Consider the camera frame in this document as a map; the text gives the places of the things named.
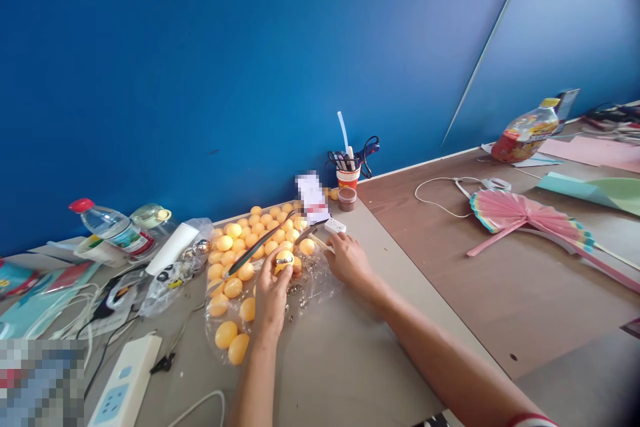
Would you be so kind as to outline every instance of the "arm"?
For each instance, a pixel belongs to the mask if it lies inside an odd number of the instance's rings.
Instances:
[[[293,273],[289,265],[279,278],[273,275],[273,260],[280,250],[274,250],[265,259],[256,283],[253,335],[231,405],[229,427],[273,425],[275,353],[285,321],[287,285]]]
[[[388,323],[416,368],[466,427],[506,427],[520,414],[542,412],[509,379],[395,293],[350,236],[331,236],[331,271]]]

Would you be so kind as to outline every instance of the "pen holder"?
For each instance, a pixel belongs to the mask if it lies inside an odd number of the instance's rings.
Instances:
[[[338,177],[338,188],[351,187],[355,190],[355,186],[358,184],[360,178],[360,167],[358,170],[348,172],[345,170],[336,170],[335,175]]]

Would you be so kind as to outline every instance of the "hand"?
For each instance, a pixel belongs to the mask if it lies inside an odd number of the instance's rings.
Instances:
[[[342,232],[333,234],[327,245],[333,246],[335,254],[325,250],[329,268],[338,280],[365,298],[368,298],[380,282],[373,272],[360,242]]]
[[[255,286],[255,319],[253,331],[278,338],[285,322],[287,305],[287,285],[291,279],[291,265],[280,272],[279,278],[273,275],[275,256],[282,249],[277,248],[265,258],[262,270]]]

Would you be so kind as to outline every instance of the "red sleeve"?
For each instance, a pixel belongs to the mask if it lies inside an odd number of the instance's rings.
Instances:
[[[520,414],[507,427],[558,427],[548,418],[538,414]]]

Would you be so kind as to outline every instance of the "juice bottle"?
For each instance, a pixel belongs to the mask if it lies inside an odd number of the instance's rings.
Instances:
[[[544,99],[540,106],[512,121],[491,149],[491,156],[508,163],[531,158],[555,131],[558,117],[554,107],[560,99]]]

